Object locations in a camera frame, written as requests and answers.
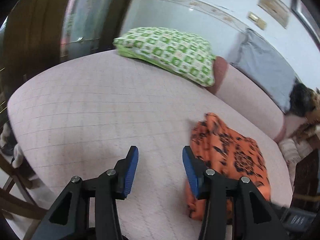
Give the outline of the orange black floral garment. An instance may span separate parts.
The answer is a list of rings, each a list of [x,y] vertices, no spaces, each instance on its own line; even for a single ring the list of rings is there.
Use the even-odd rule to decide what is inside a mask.
[[[230,179],[246,176],[267,201],[271,200],[267,168],[257,142],[229,128],[216,114],[207,113],[197,123],[190,147],[207,168]]]

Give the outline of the wooden chair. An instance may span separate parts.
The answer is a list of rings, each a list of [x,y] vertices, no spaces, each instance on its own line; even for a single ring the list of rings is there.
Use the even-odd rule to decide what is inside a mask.
[[[19,167],[23,164],[24,155],[18,145],[11,126],[6,122],[1,128],[1,170],[8,175],[1,187],[1,236],[4,239],[19,239],[9,224],[13,215],[31,219],[23,239],[31,239],[47,210],[38,206],[29,194],[33,183],[23,176]]]

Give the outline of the beige striped cloth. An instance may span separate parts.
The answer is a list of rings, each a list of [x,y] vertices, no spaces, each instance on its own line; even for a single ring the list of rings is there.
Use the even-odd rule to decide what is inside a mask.
[[[305,159],[313,149],[307,141],[297,143],[292,138],[283,139],[278,146],[287,164],[291,187],[294,191],[295,181],[301,183],[306,180],[307,175],[307,172],[303,171],[302,168],[298,169],[297,165],[300,161]]]

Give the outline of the brown crumpled cloth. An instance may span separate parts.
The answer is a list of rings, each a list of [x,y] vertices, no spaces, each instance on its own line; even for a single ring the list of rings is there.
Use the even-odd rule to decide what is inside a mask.
[[[313,111],[306,113],[304,116],[306,122],[301,124],[291,134],[291,137],[293,137],[297,143],[313,137],[317,132],[317,128],[319,128],[319,89],[316,88],[315,92],[317,93],[314,99],[316,108]]]

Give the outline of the pink quilted mattress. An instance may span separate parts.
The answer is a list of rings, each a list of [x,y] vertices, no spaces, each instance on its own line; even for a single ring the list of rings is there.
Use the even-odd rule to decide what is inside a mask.
[[[132,191],[118,203],[129,239],[197,239],[201,224],[187,215],[182,149],[208,112],[257,142],[272,200],[290,205],[289,172],[277,142],[207,89],[114,50],[52,67],[8,102],[19,146],[55,194],[72,176],[97,177],[138,147]]]

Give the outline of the pink bolster cushion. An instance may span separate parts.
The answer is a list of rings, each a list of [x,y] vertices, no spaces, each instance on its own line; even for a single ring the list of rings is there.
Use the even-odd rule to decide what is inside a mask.
[[[273,100],[245,74],[216,57],[212,70],[215,83],[207,90],[227,103],[275,142],[285,137],[285,115]]]

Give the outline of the dark furry cloth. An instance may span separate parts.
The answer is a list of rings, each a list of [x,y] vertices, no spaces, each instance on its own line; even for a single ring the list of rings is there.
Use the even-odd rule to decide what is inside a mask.
[[[314,90],[306,87],[303,83],[296,83],[290,94],[289,112],[296,116],[304,117],[306,113],[316,108],[314,103],[316,94]]]

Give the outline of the grey pillow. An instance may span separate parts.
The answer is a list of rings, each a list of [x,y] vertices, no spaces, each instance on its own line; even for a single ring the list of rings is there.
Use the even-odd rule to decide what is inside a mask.
[[[232,66],[258,85],[283,113],[297,76],[288,62],[263,37],[247,28]]]

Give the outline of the green white patterned pillow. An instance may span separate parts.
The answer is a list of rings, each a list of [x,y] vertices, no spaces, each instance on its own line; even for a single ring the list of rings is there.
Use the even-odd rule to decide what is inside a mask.
[[[202,87],[215,83],[211,44],[199,35],[163,27],[132,28],[113,41],[118,54],[139,59]]]

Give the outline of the wooden glass-panel door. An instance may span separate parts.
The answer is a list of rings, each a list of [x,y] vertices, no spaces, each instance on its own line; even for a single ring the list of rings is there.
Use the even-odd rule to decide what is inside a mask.
[[[1,84],[109,50],[131,0],[15,0],[1,25]]]

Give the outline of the framed painting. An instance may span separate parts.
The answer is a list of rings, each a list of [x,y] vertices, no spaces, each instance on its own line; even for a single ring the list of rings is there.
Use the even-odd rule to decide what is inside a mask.
[[[319,49],[319,23],[317,23],[315,18],[301,0],[292,0],[291,11],[299,19],[300,23],[307,30]]]

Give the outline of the small wall plaque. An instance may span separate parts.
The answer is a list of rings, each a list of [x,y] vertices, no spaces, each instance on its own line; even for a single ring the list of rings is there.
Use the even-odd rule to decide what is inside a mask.
[[[253,12],[249,12],[247,15],[247,18],[252,21],[258,28],[261,30],[265,30],[267,24],[264,20],[262,20],[260,17],[258,17],[256,14]]]

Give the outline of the large framed wall plaque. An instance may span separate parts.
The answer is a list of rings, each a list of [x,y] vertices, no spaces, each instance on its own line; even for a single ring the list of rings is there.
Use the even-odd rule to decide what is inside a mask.
[[[258,6],[271,15],[283,28],[287,28],[290,10],[281,0],[259,0]]]

